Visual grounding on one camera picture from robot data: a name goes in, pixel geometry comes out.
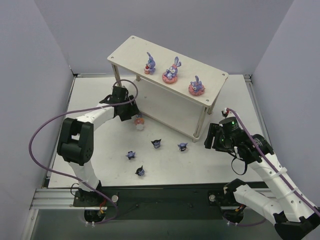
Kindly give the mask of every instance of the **screw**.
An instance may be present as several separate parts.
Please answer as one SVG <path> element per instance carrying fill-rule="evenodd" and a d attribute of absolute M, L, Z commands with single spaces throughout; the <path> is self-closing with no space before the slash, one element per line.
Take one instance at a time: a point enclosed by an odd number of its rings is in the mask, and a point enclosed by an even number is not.
<path fill-rule="evenodd" d="M 214 202 L 214 201 L 216 200 L 216 196 L 213 195 L 213 194 L 211 194 L 211 195 L 209 196 L 209 200 L 210 200 L 210 202 Z"/>
<path fill-rule="evenodd" d="M 113 195 L 113 196 L 111 197 L 111 200 L 112 200 L 112 202 L 114 202 L 114 203 L 118 202 L 118 199 L 119 199 L 119 197 L 118 197 L 117 195 Z"/>

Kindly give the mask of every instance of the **purple bunny toy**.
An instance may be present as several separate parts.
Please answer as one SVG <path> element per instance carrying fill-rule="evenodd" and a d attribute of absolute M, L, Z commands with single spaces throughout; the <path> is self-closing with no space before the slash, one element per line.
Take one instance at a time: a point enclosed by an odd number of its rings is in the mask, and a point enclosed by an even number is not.
<path fill-rule="evenodd" d="M 193 96 L 200 96 L 205 93 L 205 86 L 199 81 L 199 77 L 195 76 L 195 81 L 191 81 L 189 85 L 189 93 Z"/>
<path fill-rule="evenodd" d="M 144 73 L 152 75 L 152 74 L 154 74 L 154 72 L 156 70 L 156 68 L 155 68 L 156 62 L 155 62 L 154 58 L 150 55 L 149 52 L 146 52 L 146 54 L 148 54 L 149 60 L 148 60 L 148 63 L 144 67 Z"/>
<path fill-rule="evenodd" d="M 178 80 L 178 67 L 180 66 L 181 62 L 179 61 L 179 58 L 176 56 L 174 59 L 174 64 L 162 74 L 162 80 L 166 84 L 175 83 Z"/>

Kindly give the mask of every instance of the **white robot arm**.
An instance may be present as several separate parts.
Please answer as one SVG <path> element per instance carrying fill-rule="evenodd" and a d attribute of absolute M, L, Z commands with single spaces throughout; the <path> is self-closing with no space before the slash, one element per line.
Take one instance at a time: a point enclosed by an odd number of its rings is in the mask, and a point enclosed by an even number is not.
<path fill-rule="evenodd" d="M 94 151 L 94 131 L 106 121 L 119 116 L 121 121 L 129 120 L 139 113 L 134 96 L 126 88 L 114 86 L 112 94 L 100 101 L 98 109 L 82 116 L 66 118 L 61 127 L 57 153 L 72 167 L 74 174 L 89 186 L 98 189 L 101 183 L 91 164 Z M 118 106 L 109 106 L 129 102 Z M 79 182 L 80 195 L 94 195 L 87 186 Z"/>
<path fill-rule="evenodd" d="M 222 115 L 227 117 L 227 111 L 222 111 Z M 282 239 L 301 240 L 320 224 L 318 208 L 294 184 L 268 142 L 259 134 L 250 137 L 239 127 L 236 117 L 228 117 L 219 124 L 210 124 L 204 144 L 206 148 L 229 153 L 245 162 L 259 174 L 276 201 L 256 192 L 240 179 L 225 185 L 224 195 L 230 203 L 248 206 L 265 217 Z M 231 214 L 227 219 L 234 222 L 236 215 Z"/>
<path fill-rule="evenodd" d="M 111 120 L 115 117 L 115 110 L 113 107 L 107 107 L 107 104 L 99 103 L 97 107 L 101 107 L 101 109 L 90 111 L 86 113 L 85 115 L 79 116 L 76 118 L 76 120 L 80 123 L 90 123 L 93 125 L 93 131 L 97 130 L 102 124 L 104 124 L 106 121 Z M 95 171 L 92 167 L 91 160 L 84 163 L 83 165 L 79 165 L 76 162 L 70 161 L 68 163 L 70 167 L 73 169 L 74 174 L 85 181 L 87 184 L 89 184 L 93 188 L 97 188 L 99 184 L 99 179 L 97 178 Z M 82 182 L 79 182 L 79 188 L 90 192 L 91 190 L 85 186 Z"/>

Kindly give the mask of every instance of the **wooden table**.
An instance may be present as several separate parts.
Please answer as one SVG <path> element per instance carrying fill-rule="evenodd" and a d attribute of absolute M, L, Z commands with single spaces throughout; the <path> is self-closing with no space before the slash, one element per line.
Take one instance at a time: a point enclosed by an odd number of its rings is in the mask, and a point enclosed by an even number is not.
<path fill-rule="evenodd" d="M 147 52 L 156 63 L 152 75 L 144 72 L 149 59 Z M 171 67 L 175 57 L 179 57 L 182 63 L 178 68 L 178 80 L 167 84 L 162 80 L 162 74 Z M 199 140 L 228 78 L 227 72 L 137 36 L 130 36 L 107 59 L 112 64 L 117 82 L 121 79 L 118 67 L 136 75 L 135 83 L 140 92 L 138 105 L 144 114 L 192 138 L 193 142 Z M 196 75 L 205 86 L 205 93 L 201 96 L 193 96 L 188 90 Z"/>

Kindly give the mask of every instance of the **white wall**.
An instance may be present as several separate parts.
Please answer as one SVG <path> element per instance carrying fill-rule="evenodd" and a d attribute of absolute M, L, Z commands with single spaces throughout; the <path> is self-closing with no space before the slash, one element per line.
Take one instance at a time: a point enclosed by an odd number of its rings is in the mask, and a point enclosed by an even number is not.
<path fill-rule="evenodd" d="M 253 74 L 275 151 L 320 206 L 320 1 L 295 0 Z M 319 239 L 320 227 L 312 239 Z"/>
<path fill-rule="evenodd" d="M 112 73 L 107 57 L 131 35 L 230 74 L 251 74 L 292 2 L 35 0 L 73 72 L 96 74 Z"/>
<path fill-rule="evenodd" d="M 33 0 L 0 7 L 0 239 L 18 240 L 45 172 L 28 154 L 33 132 L 66 107 L 72 73 Z M 61 122 L 35 141 L 48 165 Z"/>

